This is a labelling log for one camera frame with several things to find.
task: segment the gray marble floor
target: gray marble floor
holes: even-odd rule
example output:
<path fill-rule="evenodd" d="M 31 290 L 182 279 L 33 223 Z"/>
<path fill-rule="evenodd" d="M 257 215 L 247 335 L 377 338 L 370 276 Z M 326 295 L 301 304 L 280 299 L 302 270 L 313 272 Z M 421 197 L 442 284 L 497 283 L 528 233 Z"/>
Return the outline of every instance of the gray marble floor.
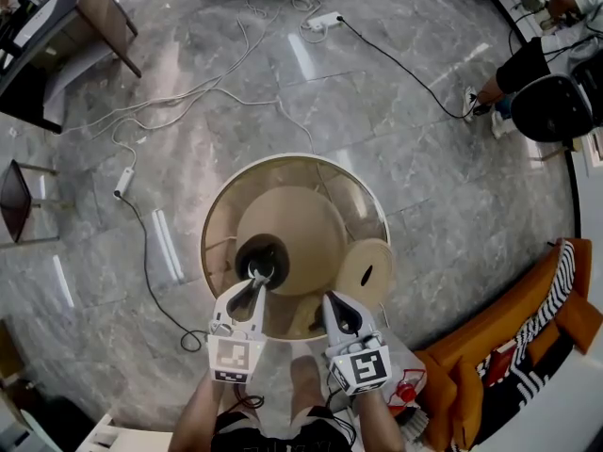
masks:
<path fill-rule="evenodd" d="M 139 26 L 131 57 L 143 78 L 119 61 L 99 63 L 70 86 L 67 126 L 224 72 L 245 50 L 239 12 L 251 42 L 268 21 L 245 9 L 245 0 L 120 1 Z M 507 58 L 508 27 L 488 2 L 322 2 L 325 13 L 341 12 L 416 70 L 457 112 L 464 86 L 479 87 Z M 280 96 L 309 129 L 318 153 L 372 187 L 387 214 L 398 263 L 385 306 L 409 347 L 457 326 L 533 263 L 547 240 L 572 234 L 562 158 L 544 165 L 530 160 L 539 146 L 520 135 L 495 141 L 487 118 L 471 124 L 447 118 L 409 75 L 346 28 L 311 45 L 299 38 L 302 14 L 288 2 L 253 4 L 269 17 L 284 5 L 266 38 L 220 85 L 248 102 Z M 139 118 L 159 124 L 182 108 L 145 109 Z M 179 348 L 180 331 L 146 292 L 141 230 L 111 195 L 130 153 L 114 146 L 110 133 L 90 140 L 97 127 L 54 137 L 7 117 L 2 123 L 0 164 L 15 157 L 55 166 L 61 174 L 53 192 L 76 204 L 71 213 L 32 223 L 58 229 L 61 241 L 0 254 L 0 313 L 29 377 L 94 418 L 111 411 L 122 424 L 171 429 L 207 359 Z M 308 139 L 274 105 L 242 106 L 218 93 L 163 130 L 144 132 L 127 122 L 119 138 L 138 153 L 128 196 L 149 224 L 152 286 L 183 324 L 203 327 L 212 298 L 197 257 L 209 200 L 234 171 L 258 158 L 309 152 Z M 178 282 L 153 234 L 155 209 L 163 210 L 182 263 Z M 54 256 L 73 303 L 61 293 Z M 269 407 L 261 414 L 269 429 L 287 417 L 287 376 L 287 347 L 273 343 L 252 387 L 267 395 Z"/>

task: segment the person's arm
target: person's arm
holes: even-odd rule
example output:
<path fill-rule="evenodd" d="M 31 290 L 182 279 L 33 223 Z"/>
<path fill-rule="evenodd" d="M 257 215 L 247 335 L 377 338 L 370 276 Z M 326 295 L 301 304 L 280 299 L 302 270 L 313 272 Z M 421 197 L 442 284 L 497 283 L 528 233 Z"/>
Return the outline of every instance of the person's arm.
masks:
<path fill-rule="evenodd" d="M 224 383 L 205 373 L 176 424 L 168 452 L 210 452 Z"/>
<path fill-rule="evenodd" d="M 356 397 L 362 442 L 366 452 L 404 452 L 404 439 L 380 390 Z"/>

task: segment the white power cord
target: white power cord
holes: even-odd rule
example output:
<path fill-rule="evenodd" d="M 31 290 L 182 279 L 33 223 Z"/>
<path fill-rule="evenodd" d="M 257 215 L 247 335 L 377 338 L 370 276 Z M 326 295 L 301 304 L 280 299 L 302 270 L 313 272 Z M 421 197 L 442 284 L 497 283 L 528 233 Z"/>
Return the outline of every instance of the white power cord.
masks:
<path fill-rule="evenodd" d="M 308 25 L 307 20 L 314 15 L 321 7 L 322 7 L 322 2 L 320 2 L 320 0 L 289 0 L 291 2 L 291 5 L 293 6 L 294 9 L 299 10 L 299 11 L 304 11 L 307 12 L 307 14 L 304 16 L 303 20 L 301 21 L 300 25 L 299 25 L 299 33 L 300 36 L 307 41 L 308 43 L 319 43 L 321 41 L 324 41 L 327 38 L 327 28 L 324 28 L 324 34 L 321 37 L 321 39 L 319 40 L 309 40 L 305 37 L 304 35 L 304 31 L 306 30 L 310 30 L 310 25 Z M 267 18 L 268 17 L 268 12 L 264 9 L 258 8 L 254 5 L 252 5 L 250 3 L 250 0 L 248 0 L 245 4 L 245 7 L 248 8 L 249 10 L 251 10 L 256 16 L 259 16 L 260 18 Z M 228 75 L 229 73 L 233 72 L 235 69 L 237 69 L 245 60 L 245 58 L 247 58 L 247 56 L 262 42 L 262 40 L 266 37 L 266 32 L 268 30 L 268 27 L 278 18 L 281 9 L 282 9 L 283 5 L 279 6 L 277 8 L 277 11 L 275 13 L 275 15 L 270 19 L 270 21 L 266 24 L 266 26 L 264 27 L 264 30 L 262 31 L 262 34 L 260 36 L 260 38 L 258 39 L 258 41 L 250 46 L 250 42 L 249 42 L 249 38 L 247 36 L 247 32 L 245 31 L 245 27 L 243 26 L 243 23 L 240 21 L 240 14 L 238 13 L 236 16 L 236 22 L 239 26 L 239 28 L 241 29 L 241 32 L 243 34 L 243 38 L 245 39 L 245 52 L 243 53 L 243 55 L 224 73 L 221 73 L 220 75 L 216 75 L 215 77 L 212 77 L 210 79 L 207 79 L 205 81 L 203 81 L 201 84 L 198 84 L 197 86 L 193 87 L 192 89 L 188 90 L 187 92 L 178 94 L 178 95 L 173 95 L 170 97 L 161 97 L 161 98 L 156 98 L 156 99 L 151 99 L 149 101 L 140 103 L 140 104 L 136 104 L 136 105 L 130 105 L 128 107 L 123 107 L 123 108 L 117 108 L 117 109 L 113 109 L 111 112 L 109 112 L 108 114 L 106 114 L 105 116 L 103 116 L 102 118 L 94 121 L 94 122 L 90 122 L 87 123 L 85 125 L 82 126 L 78 126 L 78 127 L 73 127 L 70 129 L 67 129 L 66 132 L 71 132 L 71 131 L 75 131 L 78 129 L 83 129 L 85 127 L 90 127 L 93 125 L 96 125 L 104 120 L 106 120 L 107 118 L 111 117 L 112 115 L 118 113 L 118 112 L 123 112 L 123 111 L 127 111 L 125 114 L 120 115 L 120 117 L 118 117 L 117 119 L 113 120 L 109 125 L 107 125 L 106 127 L 104 127 L 103 129 L 101 129 L 99 132 L 97 132 L 96 134 L 94 134 L 89 140 L 94 140 L 97 137 L 99 137 L 101 134 L 103 134 L 104 132 L 106 132 L 107 130 L 109 130 L 113 125 L 117 124 L 115 126 L 115 128 L 113 129 L 113 133 L 111 135 L 111 140 L 113 141 L 113 143 L 115 143 L 116 145 L 123 147 L 125 149 L 127 149 L 128 151 L 130 151 L 132 153 L 132 155 L 134 156 L 134 161 L 132 164 L 132 168 L 136 165 L 136 161 L 137 161 L 137 155 L 136 155 L 136 151 L 124 144 L 123 142 L 120 142 L 116 139 L 116 135 L 117 132 L 120 128 L 120 126 L 122 125 L 122 123 L 127 122 L 127 121 L 133 121 L 135 122 L 140 128 L 148 130 L 148 131 L 154 131 L 154 130 L 158 130 L 164 127 L 168 127 L 176 122 L 178 122 L 180 119 L 182 119 L 187 113 L 188 111 L 192 108 L 192 106 L 199 100 L 201 99 L 208 91 L 210 90 L 219 90 L 227 95 L 229 95 L 230 97 L 232 97 L 233 99 L 237 100 L 240 104 L 242 105 L 272 105 L 272 104 L 277 104 L 278 108 L 280 109 L 280 111 L 283 113 L 283 115 L 290 121 L 292 121 L 294 124 L 296 124 L 298 127 L 300 127 L 308 136 L 309 141 L 310 141 L 310 147 L 312 149 L 313 153 L 315 152 L 314 149 L 314 142 L 312 140 L 312 135 L 310 134 L 310 132 L 308 131 L 308 129 L 306 129 L 303 125 L 299 124 L 298 122 L 296 122 L 295 120 L 293 120 L 293 118 L 291 118 L 291 116 L 289 116 L 287 114 L 287 112 L 285 111 L 284 107 L 283 107 L 283 103 L 281 102 L 281 100 L 279 98 L 277 98 L 274 101 L 267 101 L 267 102 L 257 102 L 257 103 L 248 103 L 248 102 L 244 102 L 241 99 L 239 99 L 238 97 L 236 97 L 234 94 L 232 94 L 231 92 L 225 90 L 225 89 L 221 89 L 219 87 L 217 87 L 217 85 L 221 82 L 221 80 Z M 203 86 L 209 84 L 213 82 L 213 84 L 210 87 L 207 87 L 205 89 L 201 89 Z M 168 121 L 168 122 L 164 122 L 162 124 L 159 125 L 155 125 L 155 126 L 148 126 L 145 125 L 144 123 L 140 122 L 138 119 L 134 118 L 134 117 L 129 117 L 132 116 L 133 114 L 136 114 L 137 112 L 139 112 L 140 110 L 148 107 L 149 105 L 153 105 L 153 104 L 174 104 L 177 103 L 179 101 L 184 101 L 185 99 L 187 99 L 188 97 L 193 97 L 193 100 L 187 105 L 187 107 L 185 108 L 185 110 L 178 115 L 177 117 L 175 117 L 174 119 Z"/>

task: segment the power strip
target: power strip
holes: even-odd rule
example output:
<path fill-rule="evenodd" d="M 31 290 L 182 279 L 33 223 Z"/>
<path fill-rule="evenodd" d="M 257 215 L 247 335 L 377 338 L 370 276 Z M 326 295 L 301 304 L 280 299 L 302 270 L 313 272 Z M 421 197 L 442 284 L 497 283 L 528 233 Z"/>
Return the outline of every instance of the power strip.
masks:
<path fill-rule="evenodd" d="M 310 25 L 312 30 L 318 32 L 323 28 L 331 28 L 332 26 L 341 24 L 341 22 L 337 20 L 337 17 L 341 17 L 341 13 L 332 11 L 331 13 L 325 13 L 324 15 L 308 20 L 308 25 Z"/>
<path fill-rule="evenodd" d="M 125 191 L 127 190 L 128 186 L 130 186 L 130 182 L 132 181 L 133 177 L 134 170 L 132 168 L 125 168 L 123 170 L 122 177 L 117 183 L 117 187 L 113 191 L 113 196 L 115 196 L 116 200 L 118 200 L 120 196 L 123 196 L 125 194 Z"/>

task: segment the sneaker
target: sneaker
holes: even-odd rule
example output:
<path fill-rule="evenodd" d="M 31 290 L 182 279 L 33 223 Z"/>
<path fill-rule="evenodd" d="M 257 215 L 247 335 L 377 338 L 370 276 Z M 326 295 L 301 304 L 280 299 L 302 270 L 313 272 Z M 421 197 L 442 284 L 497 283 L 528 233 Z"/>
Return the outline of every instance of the sneaker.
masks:
<path fill-rule="evenodd" d="M 502 119 L 502 115 L 498 111 L 492 113 L 492 134 L 494 134 L 494 139 L 498 140 L 516 130 L 517 128 L 513 119 Z"/>
<path fill-rule="evenodd" d="M 463 94 L 463 115 L 465 122 L 473 121 L 473 112 L 471 110 L 474 107 L 475 100 L 478 98 L 478 93 L 475 88 L 468 87 L 464 90 Z"/>

